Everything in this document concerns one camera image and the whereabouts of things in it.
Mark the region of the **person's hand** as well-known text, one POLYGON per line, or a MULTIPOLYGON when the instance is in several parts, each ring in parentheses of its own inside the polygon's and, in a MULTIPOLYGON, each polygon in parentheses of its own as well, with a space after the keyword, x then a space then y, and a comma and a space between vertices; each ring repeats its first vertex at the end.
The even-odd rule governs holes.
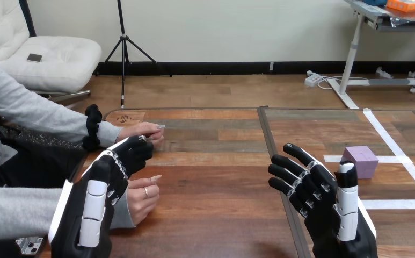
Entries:
POLYGON ((144 135, 150 138, 155 147, 159 147, 164 141, 165 126, 149 122, 141 122, 133 126, 122 128, 115 142, 125 138, 144 135))
POLYGON ((160 197, 157 185, 161 175, 128 181, 127 202, 134 226, 141 223, 154 210, 160 197))

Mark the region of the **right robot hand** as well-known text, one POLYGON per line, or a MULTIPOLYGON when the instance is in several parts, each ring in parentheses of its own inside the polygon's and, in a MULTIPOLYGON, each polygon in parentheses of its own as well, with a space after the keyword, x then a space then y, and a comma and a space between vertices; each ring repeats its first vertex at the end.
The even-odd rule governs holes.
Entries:
POLYGON ((303 217, 315 257, 377 257, 376 229, 358 196, 356 165, 339 163, 332 174, 299 146, 287 143, 275 154, 269 186, 283 193, 303 217))

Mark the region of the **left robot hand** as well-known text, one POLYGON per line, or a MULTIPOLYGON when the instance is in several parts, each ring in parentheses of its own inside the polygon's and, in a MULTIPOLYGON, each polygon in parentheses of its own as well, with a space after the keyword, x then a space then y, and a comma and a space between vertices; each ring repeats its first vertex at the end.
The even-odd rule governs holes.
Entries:
POLYGON ((62 189, 48 233, 52 257, 109 257, 115 205, 152 157, 152 138, 128 137, 102 151, 62 189))

